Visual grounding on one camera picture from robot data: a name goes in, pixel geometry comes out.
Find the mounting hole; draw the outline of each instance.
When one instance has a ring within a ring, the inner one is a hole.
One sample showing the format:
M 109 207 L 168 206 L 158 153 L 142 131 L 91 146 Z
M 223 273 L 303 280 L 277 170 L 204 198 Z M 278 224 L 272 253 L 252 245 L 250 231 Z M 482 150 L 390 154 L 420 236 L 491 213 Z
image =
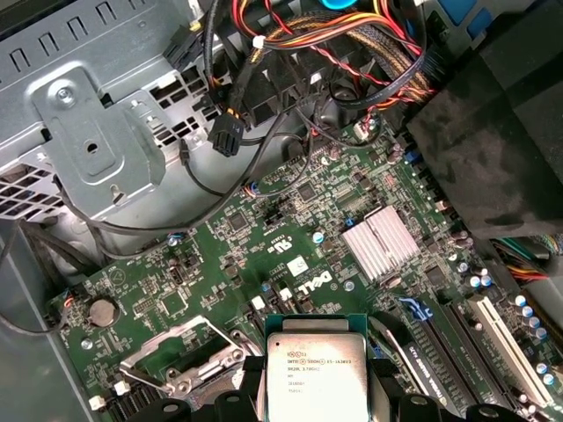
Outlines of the mounting hole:
M 428 404 L 428 400 L 420 396 L 411 397 L 411 402 L 417 406 L 426 406 Z
M 98 152 L 98 144 L 89 143 L 88 145 L 86 145 L 86 152 L 88 154 L 96 154 L 96 152 Z
M 162 408 L 164 413 L 174 413 L 179 409 L 177 404 L 167 404 L 165 407 Z
M 481 407 L 479 409 L 479 413 L 486 418 L 498 418 L 499 413 L 495 409 L 491 409 L 490 407 Z

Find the connector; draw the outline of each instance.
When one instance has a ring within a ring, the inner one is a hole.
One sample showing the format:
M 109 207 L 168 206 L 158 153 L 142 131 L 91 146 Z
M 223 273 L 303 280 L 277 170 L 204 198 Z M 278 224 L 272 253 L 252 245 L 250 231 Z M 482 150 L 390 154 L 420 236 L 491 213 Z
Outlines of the connector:
M 172 36 L 164 56 L 177 71 L 183 71 L 203 51 L 200 34 L 181 25 Z
M 245 123 L 229 110 L 215 119 L 209 134 L 213 149 L 224 156 L 235 156 L 245 131 Z

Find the heatsink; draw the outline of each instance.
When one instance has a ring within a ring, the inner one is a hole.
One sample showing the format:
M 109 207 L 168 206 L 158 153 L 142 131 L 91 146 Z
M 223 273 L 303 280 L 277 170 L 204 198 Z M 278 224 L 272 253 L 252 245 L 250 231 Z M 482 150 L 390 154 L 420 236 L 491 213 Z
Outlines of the heatsink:
M 403 265 L 420 251 L 393 206 L 368 216 L 342 237 L 370 280 Z

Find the wire bundle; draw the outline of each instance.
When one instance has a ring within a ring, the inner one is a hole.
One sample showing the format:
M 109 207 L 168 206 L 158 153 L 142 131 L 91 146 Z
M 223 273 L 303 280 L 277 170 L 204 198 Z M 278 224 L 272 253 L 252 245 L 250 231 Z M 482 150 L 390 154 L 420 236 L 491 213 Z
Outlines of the wire bundle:
M 521 282 L 531 282 L 548 278 L 534 257 L 516 240 L 504 238 L 496 239 L 492 243 L 515 279 Z

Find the black capacitor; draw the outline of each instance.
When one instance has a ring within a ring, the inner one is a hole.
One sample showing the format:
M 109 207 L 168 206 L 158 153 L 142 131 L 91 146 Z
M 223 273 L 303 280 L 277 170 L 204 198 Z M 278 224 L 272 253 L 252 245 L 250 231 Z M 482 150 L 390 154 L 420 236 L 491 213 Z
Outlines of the black capacitor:
M 469 237 L 469 232 L 467 230 L 459 230 L 451 234 L 451 238 L 454 240 L 464 240 Z
M 471 237 L 467 237 L 466 239 L 459 239 L 456 240 L 456 247 L 459 249 L 467 249 L 471 248 L 475 242 Z

